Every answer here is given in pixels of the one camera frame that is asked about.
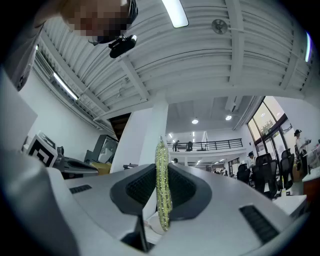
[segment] white ceiling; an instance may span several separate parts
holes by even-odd
[[[167,133],[184,133],[215,129],[232,129],[247,109],[251,96],[244,96],[233,113],[227,108],[228,97],[198,99],[170,104],[166,124]]]
[[[302,60],[306,34],[278,4],[181,0],[189,26],[173,28],[161,0],[137,3],[139,15],[126,33],[137,35],[137,45],[118,59],[109,57],[107,44],[91,45],[61,18],[44,25],[39,50],[93,119],[108,123],[109,118],[150,108],[159,90],[166,91],[169,104],[194,101],[194,114],[206,120],[212,119],[213,98],[216,104],[230,96],[304,97],[311,68]],[[246,32],[216,34],[211,28],[215,19]],[[176,115],[173,109],[170,119]],[[206,126],[224,127],[220,120],[225,113],[212,116]]]

